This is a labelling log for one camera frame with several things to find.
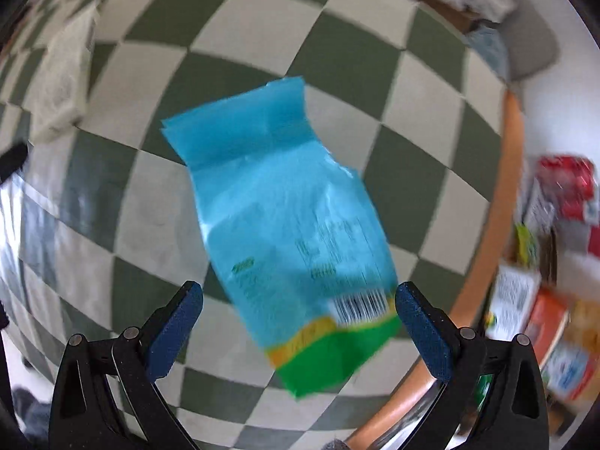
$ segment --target checkered tablecloth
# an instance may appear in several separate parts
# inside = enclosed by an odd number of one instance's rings
[[[44,46],[90,1],[42,0],[0,63],[0,148],[28,136]],[[345,384],[293,400],[215,277],[160,120],[304,76],[311,123],[362,173],[398,277],[449,309],[494,191],[504,85],[413,0],[102,2],[86,116],[35,146],[0,190],[11,337],[53,380],[72,333],[139,325],[194,279],[204,311],[158,386],[201,448],[312,450],[346,437],[400,383],[414,345],[401,330]]]

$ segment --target blue snack package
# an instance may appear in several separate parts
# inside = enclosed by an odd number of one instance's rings
[[[346,380],[398,330],[397,278],[358,173],[335,162],[285,78],[163,120],[205,248],[296,396]]]

